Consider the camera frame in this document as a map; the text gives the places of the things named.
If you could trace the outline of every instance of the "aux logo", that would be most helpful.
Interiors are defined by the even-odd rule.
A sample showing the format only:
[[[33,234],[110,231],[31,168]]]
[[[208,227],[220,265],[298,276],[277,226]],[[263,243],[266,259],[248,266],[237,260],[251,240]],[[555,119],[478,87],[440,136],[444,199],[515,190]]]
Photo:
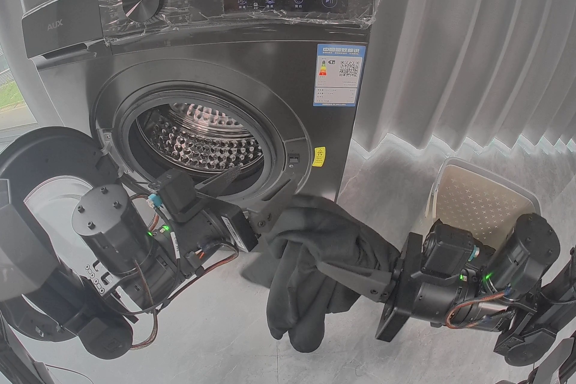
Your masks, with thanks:
[[[57,27],[60,27],[61,25],[62,25],[62,20],[59,19],[56,22],[52,22],[52,24],[48,24],[48,30],[55,29]]]

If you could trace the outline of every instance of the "laundry basket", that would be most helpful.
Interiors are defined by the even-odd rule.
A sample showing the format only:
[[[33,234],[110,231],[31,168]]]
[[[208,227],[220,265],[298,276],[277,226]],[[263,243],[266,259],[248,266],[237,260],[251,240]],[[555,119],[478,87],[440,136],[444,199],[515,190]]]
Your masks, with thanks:
[[[432,224],[441,219],[470,231],[482,243],[497,249],[524,213],[540,214],[534,194],[493,172],[449,157],[440,168],[412,231],[426,235]]]

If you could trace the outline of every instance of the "energy label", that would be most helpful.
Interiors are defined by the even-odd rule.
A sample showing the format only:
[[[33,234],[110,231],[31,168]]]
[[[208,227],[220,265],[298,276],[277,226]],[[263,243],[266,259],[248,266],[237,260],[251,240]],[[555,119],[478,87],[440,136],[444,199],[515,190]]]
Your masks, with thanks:
[[[318,45],[314,106],[356,106],[365,53],[363,45]]]

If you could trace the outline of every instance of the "yellow warning sticker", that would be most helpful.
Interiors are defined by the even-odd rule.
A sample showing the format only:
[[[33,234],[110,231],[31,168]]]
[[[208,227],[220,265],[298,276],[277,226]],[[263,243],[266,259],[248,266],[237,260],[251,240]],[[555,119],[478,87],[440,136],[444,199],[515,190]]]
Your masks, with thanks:
[[[324,164],[324,159],[326,158],[326,148],[325,147],[315,147],[314,148],[314,161],[312,166],[322,166]]]

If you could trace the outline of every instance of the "window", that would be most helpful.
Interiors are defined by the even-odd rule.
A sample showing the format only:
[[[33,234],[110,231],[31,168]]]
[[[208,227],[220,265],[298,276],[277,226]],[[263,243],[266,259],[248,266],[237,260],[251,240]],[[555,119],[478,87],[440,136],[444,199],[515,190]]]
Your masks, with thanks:
[[[11,142],[37,126],[0,45],[0,150],[4,143]]]

